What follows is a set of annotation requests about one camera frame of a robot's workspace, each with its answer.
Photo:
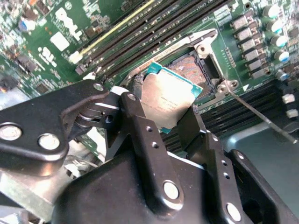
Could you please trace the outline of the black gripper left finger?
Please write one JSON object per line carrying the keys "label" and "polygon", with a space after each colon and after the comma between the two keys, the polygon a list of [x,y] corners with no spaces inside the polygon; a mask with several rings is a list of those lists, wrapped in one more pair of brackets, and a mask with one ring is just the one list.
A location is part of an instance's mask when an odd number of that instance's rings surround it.
{"label": "black gripper left finger", "polygon": [[63,165],[69,141],[101,127],[115,136],[118,150],[131,138],[147,206],[170,217],[182,209],[184,193],[155,123],[146,118],[140,99],[110,92],[83,80],[0,112],[0,166],[49,176]]}

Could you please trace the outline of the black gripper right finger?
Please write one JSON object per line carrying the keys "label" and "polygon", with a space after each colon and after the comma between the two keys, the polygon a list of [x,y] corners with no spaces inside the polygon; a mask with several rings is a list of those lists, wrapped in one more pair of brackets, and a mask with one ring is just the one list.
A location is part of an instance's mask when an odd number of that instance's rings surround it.
{"label": "black gripper right finger", "polygon": [[205,171],[207,211],[216,224],[297,224],[298,218],[238,150],[226,152],[195,105],[177,123],[188,160]]}

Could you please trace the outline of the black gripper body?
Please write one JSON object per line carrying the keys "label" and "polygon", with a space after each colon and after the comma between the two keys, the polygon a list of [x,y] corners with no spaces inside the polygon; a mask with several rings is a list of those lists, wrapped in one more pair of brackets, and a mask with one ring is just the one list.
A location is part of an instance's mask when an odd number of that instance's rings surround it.
{"label": "black gripper body", "polygon": [[169,154],[185,195],[173,217],[147,206],[134,154],[128,152],[72,181],[57,199],[54,224],[221,224],[209,201],[206,172],[194,162]]}

